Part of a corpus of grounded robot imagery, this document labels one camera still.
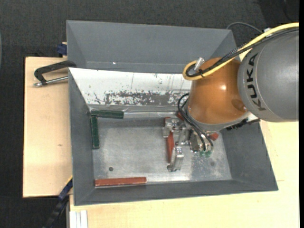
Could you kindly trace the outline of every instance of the wire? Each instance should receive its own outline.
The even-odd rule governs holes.
[[[257,32],[259,32],[260,34],[263,33],[263,31],[261,31],[260,29],[258,29],[257,27],[253,26],[253,25],[250,25],[250,24],[247,24],[247,23],[244,23],[244,22],[234,22],[234,23],[231,23],[229,24],[226,29],[229,29],[230,27],[234,26],[234,25],[246,25],[254,30],[256,30]]]
[[[211,67],[205,69],[204,73],[201,73],[201,75],[195,75],[193,74],[192,76],[189,75],[189,70],[190,67],[193,66],[193,64],[195,64],[197,61],[192,61],[190,63],[188,63],[183,72],[182,75],[185,79],[187,80],[198,80],[201,79],[202,77],[207,77],[211,74],[213,74],[214,72],[216,72],[217,70],[219,70],[220,68],[222,68],[223,66],[225,66],[226,64],[228,64],[229,62],[231,62],[236,56],[240,55],[241,58],[243,58],[247,52],[253,47],[256,46],[258,44],[258,42],[262,41],[262,39],[269,37],[270,39],[274,37],[274,35],[277,35],[276,33],[281,31],[281,30],[286,30],[286,29],[291,29],[291,28],[296,28],[299,27],[300,23],[290,23],[290,24],[285,24],[285,25],[281,25],[278,27],[275,27],[273,29],[270,29],[269,31],[263,33],[262,35],[259,35],[258,37],[256,37],[255,39],[253,39],[252,41],[248,42],[247,44],[245,44],[242,47],[239,47],[237,49],[236,53],[229,53],[230,54],[230,59],[225,60],[224,62],[222,62],[223,59],[220,59],[220,62],[222,62],[221,64],[218,64],[218,62],[216,62],[216,66],[212,65]]]
[[[187,100],[185,100],[185,102],[181,105],[181,101],[184,97],[188,96],[189,93],[186,93],[184,95],[182,95],[179,100],[178,100],[178,103],[177,103],[177,108],[179,110],[179,113],[181,114],[181,116],[184,118],[184,120],[194,129],[194,131],[198,134],[202,144],[203,144],[203,150],[206,151],[206,143],[202,137],[202,135],[205,136],[205,138],[209,141],[210,145],[213,147],[213,142],[212,140],[200,129],[200,127],[195,123],[193,122],[188,116],[187,114],[183,111],[183,107],[186,105],[187,103]]]

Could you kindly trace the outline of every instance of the metal bracket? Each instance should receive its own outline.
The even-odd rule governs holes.
[[[45,86],[47,84],[55,83],[61,80],[68,79],[68,77],[60,77],[52,80],[46,80],[42,74],[49,73],[55,70],[59,70],[65,67],[76,67],[76,64],[72,61],[64,61],[60,63],[51,64],[48,66],[40,67],[35,70],[34,76],[40,81],[39,83],[35,83],[34,86]]]

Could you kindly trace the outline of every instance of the yellow cable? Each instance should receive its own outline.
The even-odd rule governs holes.
[[[246,48],[246,47],[249,47],[251,46],[252,44],[254,43],[257,43],[259,42],[260,40],[264,39],[265,37],[273,34],[273,33],[276,33],[280,30],[283,30],[283,29],[288,29],[288,28],[294,28],[294,27],[299,27],[300,26],[300,23],[290,23],[290,24],[285,24],[285,25],[280,25],[278,27],[275,27],[275,28],[272,28],[270,29],[269,31],[259,35],[258,37],[254,38],[252,41],[248,42],[246,45],[244,45],[242,48],[240,48],[239,50],[242,50],[243,48]],[[245,57],[245,55],[247,54],[247,52],[249,51],[250,49],[248,49],[247,51],[241,53],[239,56],[241,59],[243,59]],[[198,75],[198,76],[195,76],[195,77],[189,77],[187,76],[186,74],[186,71],[187,69],[192,66],[193,64],[196,64],[197,61],[192,61],[190,63],[188,63],[183,72],[182,72],[182,75],[184,77],[184,79],[187,79],[187,80],[198,80],[198,79],[201,79],[202,77],[206,77],[206,76],[209,76],[210,74],[213,74],[215,71],[219,70],[221,67],[225,66],[227,63],[231,62],[235,57],[229,59],[228,61],[218,65],[216,68],[204,73],[203,75]]]

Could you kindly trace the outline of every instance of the dark floor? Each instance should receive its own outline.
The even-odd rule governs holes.
[[[22,199],[23,57],[58,57],[66,19],[259,29],[299,21],[299,0],[0,0],[0,227],[39,228],[55,198]],[[233,27],[238,45],[255,37]],[[65,227],[65,218],[58,227]]]

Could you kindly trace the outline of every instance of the green connector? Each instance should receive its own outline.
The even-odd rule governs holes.
[[[93,141],[93,149],[99,149],[99,134],[98,134],[98,124],[97,117],[91,117],[91,131],[92,131],[92,141]]]
[[[123,119],[124,112],[121,111],[107,111],[107,110],[92,110],[92,116],[103,117],[103,118],[115,118],[115,119]]]

